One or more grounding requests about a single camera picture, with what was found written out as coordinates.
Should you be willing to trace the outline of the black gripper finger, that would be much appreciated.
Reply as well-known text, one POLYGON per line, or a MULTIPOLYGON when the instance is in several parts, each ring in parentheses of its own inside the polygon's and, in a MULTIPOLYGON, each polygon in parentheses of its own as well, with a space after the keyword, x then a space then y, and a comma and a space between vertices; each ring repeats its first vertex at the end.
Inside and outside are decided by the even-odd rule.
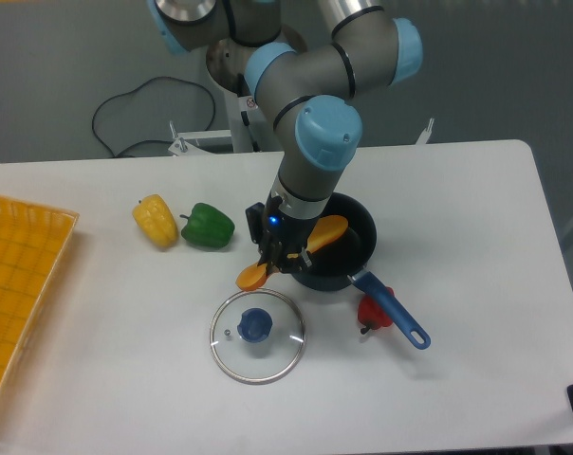
POLYGON ((299 253, 288 253, 280 263, 280 271, 285 274, 304 273, 311 266, 309 253, 303 248, 299 253))
POLYGON ((275 271, 276 263, 282 254, 282 247, 265 246, 264 248, 259 249, 259 253, 260 258, 257 264, 262 267, 264 276, 267 277, 275 271))

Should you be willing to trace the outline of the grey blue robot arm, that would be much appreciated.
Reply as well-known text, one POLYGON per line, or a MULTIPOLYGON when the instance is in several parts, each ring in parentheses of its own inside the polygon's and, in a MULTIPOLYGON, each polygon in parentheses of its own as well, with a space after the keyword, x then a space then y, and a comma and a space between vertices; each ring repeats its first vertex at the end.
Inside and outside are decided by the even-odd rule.
POLYGON ((323 1, 328 45, 296 51, 277 1, 152 1, 167 46, 191 51, 230 43, 233 66, 284 150, 250 232, 268 272, 310 266, 307 240, 357 151, 362 123, 350 101, 415 75, 423 44, 415 25, 379 1, 323 1))

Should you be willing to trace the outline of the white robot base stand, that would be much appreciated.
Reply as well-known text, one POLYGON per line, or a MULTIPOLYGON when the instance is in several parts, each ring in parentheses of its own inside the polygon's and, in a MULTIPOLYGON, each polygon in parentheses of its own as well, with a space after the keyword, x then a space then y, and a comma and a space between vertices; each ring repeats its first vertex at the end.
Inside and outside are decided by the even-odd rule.
POLYGON ((213 85, 223 95, 229 128, 218 133, 174 133, 171 155, 201 155, 211 145, 230 144, 236 153, 280 151, 271 125, 258 108, 244 80, 245 65, 254 49, 231 39, 210 45, 206 67, 213 85))

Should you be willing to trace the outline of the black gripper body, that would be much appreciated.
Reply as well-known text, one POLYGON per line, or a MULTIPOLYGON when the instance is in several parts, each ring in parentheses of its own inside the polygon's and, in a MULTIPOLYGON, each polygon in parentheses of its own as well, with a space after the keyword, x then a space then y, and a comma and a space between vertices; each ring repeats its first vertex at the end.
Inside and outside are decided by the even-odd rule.
POLYGON ((301 199, 288 191, 271 191, 265 203, 246 209, 250 238, 259 264, 287 264, 298 254, 321 215, 320 200, 301 199))

